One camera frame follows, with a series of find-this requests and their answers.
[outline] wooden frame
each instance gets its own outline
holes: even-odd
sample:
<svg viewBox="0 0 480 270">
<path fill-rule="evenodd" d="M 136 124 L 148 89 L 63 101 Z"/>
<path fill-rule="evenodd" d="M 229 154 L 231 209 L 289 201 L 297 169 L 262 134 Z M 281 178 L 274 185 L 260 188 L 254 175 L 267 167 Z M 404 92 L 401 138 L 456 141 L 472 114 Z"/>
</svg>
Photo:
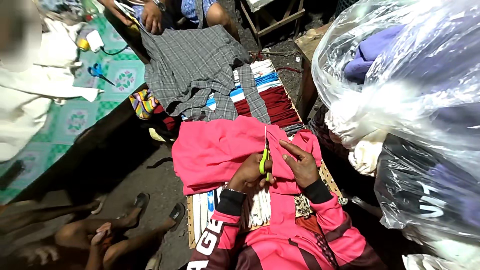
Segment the wooden frame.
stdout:
<svg viewBox="0 0 480 270">
<path fill-rule="evenodd" d="M 260 42 L 260 37 L 261 36 L 264 36 L 264 35 L 272 32 L 273 30 L 275 30 L 275 29 L 277 29 L 277 28 L 279 28 L 279 27 L 281 27 L 285 24 L 288 24 L 289 22 L 292 22 L 294 20 L 296 20 L 296 22 L 295 22 L 295 36 L 298 35 L 299 30 L 300 30 L 300 18 L 305 13 L 305 9 L 303 8 L 303 0 L 300 0 L 298 11 L 296 13 L 290 15 L 290 13 L 293 9 L 293 5 L 295 4 L 296 1 L 297 0 L 290 0 L 290 4 L 288 5 L 287 10 L 285 11 L 283 19 L 280 20 L 280 21 L 275 20 L 275 18 L 273 18 L 265 10 L 265 8 L 263 8 L 263 7 L 260 8 L 260 10 L 253 13 L 255 15 L 255 24 L 254 24 L 253 20 L 249 16 L 248 10 L 245 8 L 244 0 L 240 0 L 241 9 L 242 9 L 243 13 L 245 14 L 245 17 L 247 18 L 248 24 L 250 25 L 250 28 L 252 29 L 253 34 L 255 35 L 255 37 L 257 39 L 259 49 L 262 49 L 262 44 Z M 260 18 L 265 20 L 269 24 L 269 26 L 264 28 L 264 29 L 260 29 L 260 20 L 259 20 Z"/>
</svg>

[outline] blue-handled scissors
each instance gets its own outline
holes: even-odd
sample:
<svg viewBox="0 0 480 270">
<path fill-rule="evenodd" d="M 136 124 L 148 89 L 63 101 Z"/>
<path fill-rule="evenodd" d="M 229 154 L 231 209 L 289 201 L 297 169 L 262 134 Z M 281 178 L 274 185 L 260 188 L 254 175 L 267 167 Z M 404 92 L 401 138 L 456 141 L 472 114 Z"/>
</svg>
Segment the blue-handled scissors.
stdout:
<svg viewBox="0 0 480 270">
<path fill-rule="evenodd" d="M 103 72 L 102 72 L 102 66 L 99 64 L 99 63 L 95 63 L 93 64 L 92 67 L 88 67 L 87 68 L 87 71 L 90 75 L 92 75 L 93 77 L 98 77 L 100 79 L 103 79 L 105 80 L 106 82 L 108 82 L 109 84 L 113 85 L 113 82 L 109 81 L 107 78 L 105 78 L 105 76 L 103 75 Z"/>
</svg>

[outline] wristwatch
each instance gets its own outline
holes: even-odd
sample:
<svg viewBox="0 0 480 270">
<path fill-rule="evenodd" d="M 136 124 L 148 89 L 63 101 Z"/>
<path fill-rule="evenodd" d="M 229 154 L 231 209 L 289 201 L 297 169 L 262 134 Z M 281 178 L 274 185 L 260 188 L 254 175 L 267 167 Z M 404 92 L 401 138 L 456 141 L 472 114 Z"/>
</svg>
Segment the wristwatch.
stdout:
<svg viewBox="0 0 480 270">
<path fill-rule="evenodd" d="M 152 0 L 152 1 L 160 9 L 161 12 L 165 12 L 167 10 L 167 7 L 165 6 L 165 4 L 160 2 L 160 0 Z"/>
</svg>

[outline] green-handled scissors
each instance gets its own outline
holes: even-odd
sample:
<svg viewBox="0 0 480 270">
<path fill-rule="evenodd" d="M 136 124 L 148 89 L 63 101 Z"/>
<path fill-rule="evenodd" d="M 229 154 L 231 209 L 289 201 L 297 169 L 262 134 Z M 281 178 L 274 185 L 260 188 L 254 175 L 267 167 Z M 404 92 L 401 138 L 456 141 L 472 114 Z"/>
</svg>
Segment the green-handled scissors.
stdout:
<svg viewBox="0 0 480 270">
<path fill-rule="evenodd" d="M 265 161 L 270 160 L 270 149 L 268 147 L 268 139 L 267 139 L 267 126 L 265 126 L 265 149 L 262 159 L 260 160 L 260 173 L 266 174 L 265 180 L 270 181 L 270 177 L 265 170 Z"/>
</svg>

